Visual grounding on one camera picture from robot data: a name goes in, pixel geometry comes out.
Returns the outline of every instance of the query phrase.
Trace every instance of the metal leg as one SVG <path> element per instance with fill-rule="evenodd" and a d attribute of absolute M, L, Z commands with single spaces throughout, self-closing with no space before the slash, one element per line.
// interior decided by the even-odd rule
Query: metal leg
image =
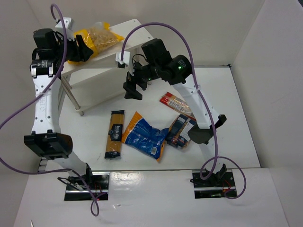
<path fill-rule="evenodd" d="M 69 82 L 68 82 L 68 80 L 67 80 L 66 77 L 61 77 L 61 80 L 64 81 L 64 84 L 66 85 L 66 87 L 67 87 L 69 90 L 72 89 L 72 87 L 71 87 L 71 85 L 69 84 Z"/>
<path fill-rule="evenodd" d="M 66 95 L 68 96 L 68 98 L 70 99 L 70 101 L 72 102 L 72 104 L 74 105 L 75 109 L 77 111 L 80 110 L 81 107 L 80 107 L 79 103 L 77 102 L 75 96 L 72 94 L 71 90 L 69 90 L 68 87 L 66 86 L 65 81 L 61 80 L 61 84 L 62 84 L 62 87 L 63 87 Z M 79 114 L 80 114 L 80 116 L 83 116 L 84 112 L 80 111 Z"/>

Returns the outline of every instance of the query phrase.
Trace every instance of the spaghetti package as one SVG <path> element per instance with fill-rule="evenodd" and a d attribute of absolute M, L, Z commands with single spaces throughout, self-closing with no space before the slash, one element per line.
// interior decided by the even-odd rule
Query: spaghetti package
<path fill-rule="evenodd" d="M 86 46 L 94 52 L 91 58 L 124 40 L 124 37 L 109 30 L 109 23 L 107 22 L 97 22 L 88 29 L 75 32 L 74 35 L 81 35 Z M 81 64 L 81 62 L 74 61 L 68 61 L 68 63 Z"/>
<path fill-rule="evenodd" d="M 166 92 L 166 94 L 163 95 L 162 98 L 160 99 L 160 102 L 174 109 L 180 114 L 183 114 L 193 120 L 196 120 L 193 112 L 191 111 L 187 103 L 182 99 L 174 96 L 170 92 Z"/>
<path fill-rule="evenodd" d="M 124 110 L 112 111 L 104 158 L 115 158 L 121 155 L 123 122 Z"/>
<path fill-rule="evenodd" d="M 196 121 L 180 114 L 170 126 L 170 131 L 165 138 L 167 144 L 172 145 L 178 149 L 186 148 L 190 142 L 188 131 L 195 124 Z"/>
<path fill-rule="evenodd" d="M 164 139 L 168 132 L 168 128 L 159 130 L 151 127 L 136 112 L 123 133 L 122 142 L 160 161 L 164 149 Z"/>

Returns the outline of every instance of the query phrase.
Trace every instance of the barcode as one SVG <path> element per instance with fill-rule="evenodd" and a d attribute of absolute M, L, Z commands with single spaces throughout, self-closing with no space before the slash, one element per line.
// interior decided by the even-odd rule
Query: barcode
<path fill-rule="evenodd" d="M 151 149 L 151 154 L 152 154 L 152 155 L 156 155 L 156 153 L 157 153 L 157 148 L 156 148 L 156 147 L 153 147 L 153 148 Z"/>
<path fill-rule="evenodd" d="M 169 105 L 170 105 L 170 106 L 173 106 L 173 107 L 175 107 L 175 108 L 177 108 L 177 109 L 180 108 L 180 105 L 179 105 L 178 103 L 175 103 L 174 101 L 170 101 L 170 102 L 169 102 Z"/>

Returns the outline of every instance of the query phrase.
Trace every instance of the transparent plastic bag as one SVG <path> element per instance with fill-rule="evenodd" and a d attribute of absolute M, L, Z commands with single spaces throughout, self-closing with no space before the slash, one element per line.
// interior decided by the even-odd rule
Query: transparent plastic bag
<path fill-rule="evenodd" d="M 85 45 L 94 52 L 90 59 L 124 40 L 124 37 L 110 31 L 107 22 L 97 22 L 88 29 L 75 32 L 74 35 L 81 35 Z M 81 64 L 82 62 L 68 61 L 68 63 Z"/>

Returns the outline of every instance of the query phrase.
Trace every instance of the purple cable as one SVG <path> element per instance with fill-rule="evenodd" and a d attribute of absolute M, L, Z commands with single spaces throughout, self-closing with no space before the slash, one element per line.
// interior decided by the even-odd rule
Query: purple cable
<path fill-rule="evenodd" d="M 145 24 L 142 24 L 142 25 L 139 25 L 139 26 L 135 27 L 132 31 L 130 31 L 130 33 L 128 33 L 127 37 L 125 38 L 125 40 L 123 42 L 122 50 L 121 50 L 121 60 L 123 61 L 124 50 L 125 50 L 125 46 L 126 46 L 126 43 L 127 43 L 128 39 L 129 39 L 129 37 L 135 31 L 137 31 L 138 29 L 140 29 L 142 27 L 146 27 L 146 26 L 151 26 L 151 25 L 159 25 L 159 26 L 167 27 L 170 30 L 174 31 L 182 39 L 182 41 L 185 44 L 186 49 L 188 51 L 188 55 L 189 55 L 189 59 L 190 59 L 191 67 L 192 67 L 192 74 L 193 74 L 193 77 L 194 77 L 195 87 L 199 87 L 197 79 L 196 79 L 196 73 L 195 73 L 195 67 L 194 67 L 194 59 L 193 59 L 193 55 L 191 53 L 191 50 L 189 48 L 189 45 L 188 45 L 187 41 L 185 40 L 184 36 L 177 29 L 175 29 L 174 27 L 172 27 L 172 26 L 170 26 L 168 24 L 164 24 L 164 23 L 161 23 L 161 22 L 150 22 L 150 23 L 145 23 Z M 211 158 L 211 159 L 209 159 L 209 160 L 207 160 L 204 163 L 204 165 L 201 167 L 201 169 L 200 169 L 200 178 L 202 180 L 207 180 L 212 175 L 212 173 L 214 172 L 214 169 L 215 169 L 215 167 L 217 165 L 217 159 L 219 158 L 218 157 L 218 138 L 217 138 L 217 133 L 216 133 L 216 128 L 215 128 L 215 125 L 214 125 L 214 120 L 213 120 L 213 117 L 212 117 L 212 113 L 211 113 L 211 111 L 210 111 L 210 109 L 209 109 L 209 107 L 207 105 L 207 102 L 206 102 L 205 98 L 203 97 L 203 94 L 201 93 L 200 90 L 198 90 L 198 94 L 200 95 L 200 97 L 201 97 L 201 99 L 202 99 L 202 101 L 203 101 L 203 103 L 204 103 L 204 105 L 206 107 L 207 113 L 208 113 L 210 121 L 212 123 L 212 129 L 213 129 L 213 132 L 214 132 L 214 157 Z M 244 187 L 243 191 L 237 197 L 232 198 L 232 199 L 236 199 L 236 198 L 240 197 L 244 193 L 244 191 L 246 189 L 246 177 L 245 177 L 243 171 L 241 170 L 241 168 L 234 161 L 232 161 L 231 159 L 229 159 L 227 157 L 220 157 L 220 158 L 225 158 L 225 159 L 233 162 L 237 166 L 237 168 L 241 171 L 241 173 L 243 175 L 244 182 L 245 182 L 245 187 Z M 207 176 L 203 177 L 202 176 L 202 171 L 203 171 L 204 167 L 206 166 L 206 164 L 209 163 L 211 160 L 214 160 L 213 166 L 212 166 L 209 174 Z"/>
<path fill-rule="evenodd" d="M 61 64 L 59 66 L 59 69 L 56 73 L 56 75 L 53 77 L 52 81 L 46 86 L 46 88 L 42 91 L 41 94 L 39 94 L 36 98 L 34 98 L 31 102 L 29 102 L 28 104 L 26 104 L 24 107 L 21 107 L 19 110 L 17 110 L 16 112 L 14 112 L 11 116 L 9 116 L 7 119 L 5 119 L 1 124 L 0 124 L 0 130 L 2 129 L 2 127 L 8 122 L 10 121 L 13 117 L 15 117 L 17 114 L 19 114 L 20 112 L 22 112 L 23 110 L 25 110 L 26 108 L 28 108 L 30 105 L 32 105 L 33 103 L 35 103 L 36 101 L 38 101 L 43 95 L 44 93 L 47 92 L 47 90 L 51 87 L 51 85 L 55 82 L 55 80 L 60 76 L 61 74 L 61 71 L 63 70 L 63 67 L 64 67 L 64 62 L 65 62 L 65 59 L 66 59 L 66 54 L 67 54 L 67 34 L 66 34 L 66 29 L 65 29 L 65 24 L 64 24 L 64 19 L 63 19 L 63 15 L 59 9 L 59 7 L 56 5 L 56 4 L 52 4 L 51 5 L 51 13 L 52 13 L 52 16 L 54 19 L 55 16 L 54 16 L 54 13 L 53 13 L 53 8 L 56 8 L 56 10 L 58 11 L 58 14 L 59 14 L 59 17 L 60 17 L 60 20 L 61 20 L 61 23 L 62 23 L 62 26 L 63 26 L 63 37 L 64 37 L 64 49 L 63 49 L 63 57 L 62 57 L 62 61 L 61 61 Z M 85 180 L 83 179 L 83 177 L 78 174 L 76 171 L 72 170 L 72 169 L 56 169 L 56 170 L 51 170 L 51 171 L 45 171 L 45 172 L 39 172 L 39 173 L 31 173 L 31 172 L 26 172 L 26 171 L 22 171 L 22 170 L 18 170 L 12 166 L 10 166 L 9 164 L 7 164 L 1 157 L 0 157 L 0 162 L 6 166 L 8 169 L 10 170 L 13 170 L 17 173 L 20 173 L 20 174 L 26 174 L 26 175 L 41 175 L 41 174 L 48 174 L 48 173 L 60 173 L 60 172 L 67 172 L 67 171 L 72 171 L 73 173 L 75 173 L 80 179 L 81 181 L 83 182 L 83 184 L 86 186 L 86 188 L 88 189 L 92 199 L 93 199 L 93 202 L 91 204 L 91 207 L 90 207 L 90 212 L 92 213 L 92 215 L 94 216 L 98 216 L 99 215 L 99 206 L 98 206 L 98 203 L 97 203 L 97 199 L 96 197 L 94 196 L 94 194 L 92 193 L 92 191 L 90 190 L 88 184 L 85 182 Z M 92 206 L 93 204 L 96 205 L 97 207 L 97 212 L 94 213 L 93 209 L 92 209 Z"/>

